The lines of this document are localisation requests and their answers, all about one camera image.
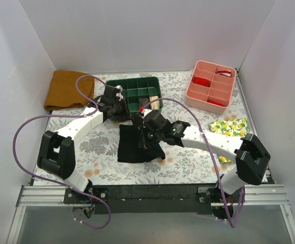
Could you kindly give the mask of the black underwear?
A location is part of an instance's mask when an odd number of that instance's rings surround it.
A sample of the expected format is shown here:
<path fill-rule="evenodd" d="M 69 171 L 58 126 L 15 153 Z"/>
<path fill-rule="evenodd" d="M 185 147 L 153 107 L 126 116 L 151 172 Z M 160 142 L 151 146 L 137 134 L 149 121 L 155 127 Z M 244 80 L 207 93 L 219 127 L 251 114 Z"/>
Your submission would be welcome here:
<path fill-rule="evenodd" d="M 158 143 L 148 145 L 147 131 L 143 126 L 120 125 L 117 161 L 121 163 L 147 163 L 166 158 Z"/>

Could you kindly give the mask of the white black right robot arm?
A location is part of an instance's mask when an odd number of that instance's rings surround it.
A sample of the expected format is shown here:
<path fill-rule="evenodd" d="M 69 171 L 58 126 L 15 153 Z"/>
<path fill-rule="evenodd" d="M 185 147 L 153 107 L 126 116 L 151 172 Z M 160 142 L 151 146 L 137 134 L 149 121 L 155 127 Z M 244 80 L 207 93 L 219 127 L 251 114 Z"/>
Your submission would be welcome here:
<path fill-rule="evenodd" d="M 163 141 L 169 145 L 208 151 L 234 162 L 235 167 L 220 176 L 215 185 L 213 192 L 220 202 L 228 201 L 245 185 L 259 186 L 271 158 L 259 138 L 250 133 L 242 138 L 230 137 L 201 132 L 198 127 L 183 121 L 171 123 L 168 120 L 161 124 L 144 122 L 139 128 L 146 147 Z"/>

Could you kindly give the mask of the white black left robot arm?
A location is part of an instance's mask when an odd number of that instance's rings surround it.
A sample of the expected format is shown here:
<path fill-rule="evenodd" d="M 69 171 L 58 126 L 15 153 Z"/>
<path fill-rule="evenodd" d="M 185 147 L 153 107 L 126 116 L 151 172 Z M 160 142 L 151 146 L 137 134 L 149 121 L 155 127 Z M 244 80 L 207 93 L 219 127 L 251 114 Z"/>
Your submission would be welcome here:
<path fill-rule="evenodd" d="M 112 104 L 98 102 L 80 115 L 65 127 L 44 133 L 37 166 L 76 189 L 75 197 L 81 203 L 88 203 L 93 197 L 92 183 L 76 169 L 75 147 L 92 129 L 112 117 L 127 117 L 129 110 L 122 99 Z"/>

